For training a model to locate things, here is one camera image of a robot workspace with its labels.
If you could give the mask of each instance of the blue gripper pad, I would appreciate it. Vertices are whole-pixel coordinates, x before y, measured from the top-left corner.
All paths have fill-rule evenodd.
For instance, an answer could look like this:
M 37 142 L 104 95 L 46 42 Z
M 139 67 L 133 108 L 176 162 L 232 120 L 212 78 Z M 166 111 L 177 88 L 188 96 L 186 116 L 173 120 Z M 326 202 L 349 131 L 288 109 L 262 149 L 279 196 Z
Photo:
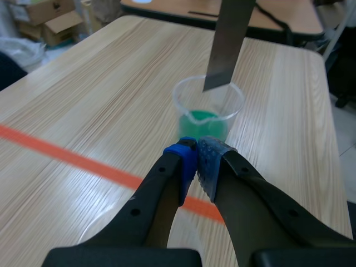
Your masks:
M 211 136 L 201 137 L 198 149 L 199 182 L 210 201 L 214 202 L 221 157 L 226 152 L 236 149 Z

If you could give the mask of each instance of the wood grain tabletop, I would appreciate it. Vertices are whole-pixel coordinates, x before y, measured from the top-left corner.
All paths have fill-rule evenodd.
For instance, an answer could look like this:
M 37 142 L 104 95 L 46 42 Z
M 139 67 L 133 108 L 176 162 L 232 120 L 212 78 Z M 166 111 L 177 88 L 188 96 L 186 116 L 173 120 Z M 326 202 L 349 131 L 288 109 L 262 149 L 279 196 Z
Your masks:
M 1 266 L 40 266 L 49 249 L 93 235 L 133 193 L 41 144 L 5 138 L 5 127 L 145 177 L 177 141 L 172 88 L 205 73 L 213 35 L 122 17 L 0 92 Z M 241 51 L 233 81 L 246 102 L 226 143 L 350 237 L 323 59 L 248 38 Z M 209 201 L 196 180 L 189 195 Z M 190 211 L 179 211 L 170 242 L 197 249 L 204 266 L 237 266 L 226 227 Z
M 324 31 L 312 0 L 258 0 L 257 2 L 277 19 L 287 23 L 294 33 L 315 35 L 322 34 Z M 145 3 L 136 0 L 122 0 L 121 4 L 125 7 L 171 16 L 217 21 L 221 0 L 151 0 Z M 249 26 L 273 31 L 282 30 L 257 8 L 251 15 Z

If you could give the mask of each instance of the cardboard box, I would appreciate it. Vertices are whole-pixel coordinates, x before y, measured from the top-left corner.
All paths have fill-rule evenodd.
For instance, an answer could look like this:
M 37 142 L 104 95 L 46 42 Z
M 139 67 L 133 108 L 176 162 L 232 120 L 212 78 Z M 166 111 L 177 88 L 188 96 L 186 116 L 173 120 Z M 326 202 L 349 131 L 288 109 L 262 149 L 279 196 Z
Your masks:
M 46 0 L 29 6 L 9 4 L 14 20 L 39 25 L 75 9 L 73 0 Z
M 49 46 L 56 46 L 73 36 L 73 27 L 82 23 L 82 18 L 75 11 L 47 21 L 42 29 L 42 37 Z
M 39 41 L 41 39 L 42 25 L 33 26 L 21 21 L 17 22 L 16 25 L 18 31 L 25 37 L 34 41 Z
M 93 33 L 97 32 L 99 29 L 102 28 L 101 22 L 94 15 L 91 0 L 82 0 L 81 4 L 82 4 L 84 24 L 87 29 L 87 33 L 88 35 L 92 35 Z
M 56 46 L 72 38 L 73 27 L 82 22 L 82 18 L 75 11 L 71 11 L 41 25 L 18 22 L 17 27 L 20 33 L 34 41 L 43 38 L 49 46 Z

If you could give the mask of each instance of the metal ruler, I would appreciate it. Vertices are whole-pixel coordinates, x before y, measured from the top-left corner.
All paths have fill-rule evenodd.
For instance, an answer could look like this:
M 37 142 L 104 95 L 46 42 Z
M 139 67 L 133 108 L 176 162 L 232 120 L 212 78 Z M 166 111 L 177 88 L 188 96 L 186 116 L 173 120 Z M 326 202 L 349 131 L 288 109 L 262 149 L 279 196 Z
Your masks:
M 203 92 L 231 82 L 256 0 L 222 0 Z

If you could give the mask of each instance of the black cable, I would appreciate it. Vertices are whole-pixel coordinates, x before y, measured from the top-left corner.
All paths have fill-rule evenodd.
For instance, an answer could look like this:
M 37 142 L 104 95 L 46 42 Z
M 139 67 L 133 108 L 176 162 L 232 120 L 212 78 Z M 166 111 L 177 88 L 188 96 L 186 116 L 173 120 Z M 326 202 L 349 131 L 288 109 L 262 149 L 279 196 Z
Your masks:
M 263 9 L 259 4 L 256 3 L 256 7 L 261 12 L 263 15 L 266 17 L 270 18 L 272 21 L 274 21 L 278 26 L 283 28 L 285 34 L 286 34 L 286 44 L 288 46 L 293 46 L 293 32 L 291 31 L 289 25 L 283 21 L 280 21 L 277 19 L 275 16 L 273 16 L 271 13 L 269 13 L 267 10 Z

